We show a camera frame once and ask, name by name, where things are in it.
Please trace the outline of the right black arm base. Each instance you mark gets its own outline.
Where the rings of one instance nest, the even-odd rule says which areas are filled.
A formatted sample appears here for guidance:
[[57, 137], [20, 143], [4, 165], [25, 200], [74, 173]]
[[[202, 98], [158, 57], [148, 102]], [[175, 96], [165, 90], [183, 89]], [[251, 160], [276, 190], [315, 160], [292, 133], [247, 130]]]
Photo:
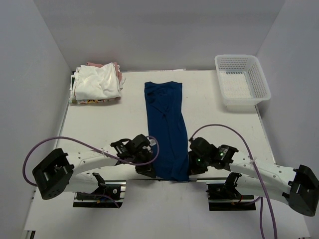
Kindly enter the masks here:
[[255, 197], [242, 195], [236, 189], [239, 173], [230, 173], [224, 182], [213, 180], [208, 182], [207, 196], [211, 212], [223, 211], [255, 211]]

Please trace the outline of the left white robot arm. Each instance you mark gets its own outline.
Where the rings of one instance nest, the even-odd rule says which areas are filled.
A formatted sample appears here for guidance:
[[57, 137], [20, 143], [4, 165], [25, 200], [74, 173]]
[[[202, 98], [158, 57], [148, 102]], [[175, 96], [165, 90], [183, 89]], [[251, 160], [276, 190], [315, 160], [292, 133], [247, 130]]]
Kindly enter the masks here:
[[[103, 167], [130, 165], [137, 174], [156, 177], [154, 161], [158, 158], [160, 147], [153, 136], [139, 134], [134, 139], [120, 139], [106, 149], [95, 148], [76, 139], [72, 141], [90, 151], [68, 154], [62, 148], [56, 148], [32, 170], [44, 200], [53, 199], [62, 192], [111, 198], [106, 192], [105, 180], [96, 172]], [[109, 149], [116, 150], [117, 154], [111, 155]]]

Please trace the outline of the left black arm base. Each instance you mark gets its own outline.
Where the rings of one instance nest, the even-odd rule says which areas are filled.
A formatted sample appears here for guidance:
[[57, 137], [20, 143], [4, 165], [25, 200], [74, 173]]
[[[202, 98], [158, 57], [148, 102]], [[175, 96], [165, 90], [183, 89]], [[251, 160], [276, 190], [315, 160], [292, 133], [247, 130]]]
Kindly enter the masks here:
[[106, 182], [93, 193], [76, 192], [73, 200], [74, 208], [114, 208], [119, 209], [125, 197], [126, 182]]

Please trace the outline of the blue printed t shirt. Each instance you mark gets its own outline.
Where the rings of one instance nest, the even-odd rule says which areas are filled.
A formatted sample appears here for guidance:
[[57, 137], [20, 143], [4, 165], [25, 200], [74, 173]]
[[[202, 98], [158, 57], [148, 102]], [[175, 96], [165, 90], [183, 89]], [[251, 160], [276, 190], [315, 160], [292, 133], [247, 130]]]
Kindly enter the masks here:
[[156, 176], [170, 181], [188, 181], [188, 137], [181, 112], [182, 83], [146, 82], [144, 88], [148, 132], [159, 143], [154, 161]]

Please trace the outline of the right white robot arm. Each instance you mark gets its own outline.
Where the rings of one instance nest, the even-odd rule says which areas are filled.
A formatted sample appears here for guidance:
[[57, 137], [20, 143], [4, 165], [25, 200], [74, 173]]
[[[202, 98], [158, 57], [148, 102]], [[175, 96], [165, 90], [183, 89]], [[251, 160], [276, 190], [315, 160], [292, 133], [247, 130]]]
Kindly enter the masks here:
[[208, 167], [227, 170], [223, 184], [208, 180], [208, 198], [242, 203], [248, 196], [282, 202], [304, 216], [313, 217], [319, 203], [319, 181], [312, 170], [300, 165], [284, 167], [272, 163], [253, 165], [250, 158], [229, 145], [215, 147], [202, 137], [190, 139], [189, 175], [207, 172]]

